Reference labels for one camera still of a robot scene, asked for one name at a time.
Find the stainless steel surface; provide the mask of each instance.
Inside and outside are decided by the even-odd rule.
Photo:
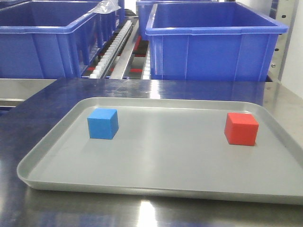
[[[15,107],[54,81],[54,79],[0,79],[0,106]]]
[[[278,37],[276,50],[274,52],[271,64],[275,67],[269,68],[268,75],[272,80],[281,80],[284,64],[287,57],[288,46],[291,39],[291,34],[294,27],[294,19],[298,7],[299,0],[274,0],[273,6],[277,8],[275,19],[288,25],[289,31],[286,34],[281,34]]]
[[[117,65],[114,68],[114,71],[110,75],[110,79],[122,79],[124,76],[127,76],[130,69],[130,65],[134,58],[133,49],[138,38],[139,31],[139,22],[134,26],[134,29],[129,36],[129,39],[123,49],[123,52],[119,58]]]
[[[303,100],[278,83],[266,83],[264,89],[263,83],[251,82],[59,80],[0,117],[0,226],[303,226],[303,206],[296,205],[51,192],[27,187],[17,177],[19,161],[76,103],[94,96],[256,102],[303,146]]]

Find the block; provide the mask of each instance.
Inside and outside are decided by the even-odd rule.
[[[119,129],[116,109],[95,109],[87,118],[91,139],[111,140]]]
[[[259,123],[249,113],[228,113],[225,136],[229,144],[254,146]]]

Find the gray tray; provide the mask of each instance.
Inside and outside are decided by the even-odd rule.
[[[90,139],[87,117],[118,110],[113,140]],[[228,144],[228,112],[259,122],[254,147]],[[22,159],[41,190],[303,204],[303,150],[261,106],[244,102],[90,98]]]

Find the plastic bin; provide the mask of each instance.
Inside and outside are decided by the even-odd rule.
[[[146,27],[151,77],[265,81],[287,29],[236,2],[154,4]]]
[[[102,34],[106,41],[109,41],[117,28],[116,12],[109,14],[101,14],[102,18]]]
[[[77,0],[77,1],[101,2],[102,0]],[[118,5],[121,7],[121,9],[117,10],[117,12],[113,12],[111,14],[105,14],[105,16],[110,17],[110,18],[107,18],[107,17],[106,18],[107,18],[108,22],[111,23],[113,30],[116,30],[118,25],[125,21],[125,0],[118,0]]]
[[[0,78],[81,77],[103,47],[97,2],[31,1],[0,10]]]
[[[137,5],[137,11],[138,11],[138,16],[139,16],[139,31],[141,38],[143,40],[148,40],[148,36],[145,34],[145,29],[147,25],[148,18],[150,16],[152,6],[154,4],[161,4],[161,3],[177,3],[177,2],[197,2],[197,0],[137,0],[136,5]],[[217,0],[198,0],[199,2],[204,2],[204,1],[217,1]]]

